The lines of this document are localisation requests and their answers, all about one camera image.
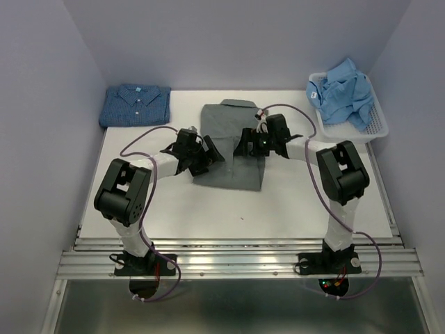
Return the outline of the light blue crumpled shirt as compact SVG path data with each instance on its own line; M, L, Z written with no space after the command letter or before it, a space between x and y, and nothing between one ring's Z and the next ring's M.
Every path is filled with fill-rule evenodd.
M371 122L370 112L374 103L371 85L350 58L329 70L320 82L310 80L306 96L319 110L325 125L350 122L357 130L363 131Z

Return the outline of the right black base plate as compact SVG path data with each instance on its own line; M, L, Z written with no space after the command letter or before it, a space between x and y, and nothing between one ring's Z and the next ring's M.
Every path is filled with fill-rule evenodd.
M346 270L347 274L359 274L361 265L354 267L351 260L358 258L357 253L352 255L328 255L327 253L299 253L298 261L293 265L294 271L302 276L337 275Z

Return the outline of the aluminium rail frame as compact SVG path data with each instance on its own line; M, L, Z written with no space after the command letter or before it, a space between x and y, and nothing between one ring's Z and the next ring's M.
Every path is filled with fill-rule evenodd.
M321 248L317 238L159 239L182 270L177 291L158 303L133 301L128 279L117 277L109 255L119 239L86 205L73 247L62 254L43 333L438 333L417 252L396 225L372 148L366 155L391 235L375 250L357 240L362 274L358 292L380 274L366 295L346 302L318 292L315 277L299 276L299 252Z

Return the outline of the white plastic basket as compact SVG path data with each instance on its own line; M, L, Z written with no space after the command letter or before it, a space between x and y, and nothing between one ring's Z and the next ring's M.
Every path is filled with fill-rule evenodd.
M359 131L351 122L343 122L337 125L325 125L322 121L320 111L316 109L316 117L319 123L320 132L329 141L349 140L354 144L366 144L370 141L386 137L389 128L385 119L385 115L381 109L378 98L373 89L370 79L366 77L367 82L371 86L371 94L373 96L373 106L369 111L370 123L363 131Z

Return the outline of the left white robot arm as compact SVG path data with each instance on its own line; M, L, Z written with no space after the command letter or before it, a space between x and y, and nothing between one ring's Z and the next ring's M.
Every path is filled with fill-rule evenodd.
M143 227L145 215L154 198L159 180L189 171L195 177L208 173L210 167L225 159L208 135L194 129L180 129L174 143L151 156L139 152L140 161L125 147L112 160L94 199L94 208L118 233L123 250L110 255L115 276L175 276L177 255L163 255Z

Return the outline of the grey long sleeve shirt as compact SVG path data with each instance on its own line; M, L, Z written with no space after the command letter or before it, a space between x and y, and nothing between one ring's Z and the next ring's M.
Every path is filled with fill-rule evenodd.
M200 114L200 133L210 136L225 159L209 167L209 172L193 178L193 183L221 189L260 191L264 177L263 157L234 156L242 130L255 128L259 108L248 100L225 99L206 104Z

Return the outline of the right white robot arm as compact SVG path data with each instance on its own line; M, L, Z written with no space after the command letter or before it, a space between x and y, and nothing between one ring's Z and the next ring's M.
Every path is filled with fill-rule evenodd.
M242 157L267 157L271 152L285 159L299 160L308 168L317 167L321 188L316 189L329 219L327 232L318 253L299 253L296 273L303 276L335 274L340 271L361 273L353 243L353 225L359 199L370 179L364 164L350 141L323 143L291 134L282 114L260 116L256 128L245 128L234 150Z

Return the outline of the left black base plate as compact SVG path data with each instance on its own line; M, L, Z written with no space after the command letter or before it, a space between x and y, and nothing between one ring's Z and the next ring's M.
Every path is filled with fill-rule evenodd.
M177 269L171 262L153 253L148 253L145 257L136 257L123 251L111 254L109 259L115 265L115 276L173 277L177 274Z

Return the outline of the blue checked folded shirt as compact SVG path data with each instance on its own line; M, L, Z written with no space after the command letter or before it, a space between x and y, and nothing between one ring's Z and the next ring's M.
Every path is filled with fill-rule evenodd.
M170 122L171 88L138 84L110 86L106 90L99 125L147 127Z

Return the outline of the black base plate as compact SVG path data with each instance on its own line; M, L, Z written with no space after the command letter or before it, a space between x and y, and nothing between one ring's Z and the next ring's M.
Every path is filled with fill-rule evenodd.
M177 269L171 262L153 253L148 253L145 257L136 257L123 251L111 254L109 259L115 265L115 276L173 277L177 274Z
M293 265L294 271L302 276L337 275L346 270L347 274L359 274L361 265L354 267L351 260L358 258L357 253L352 255L328 255L327 253L299 253L298 261Z

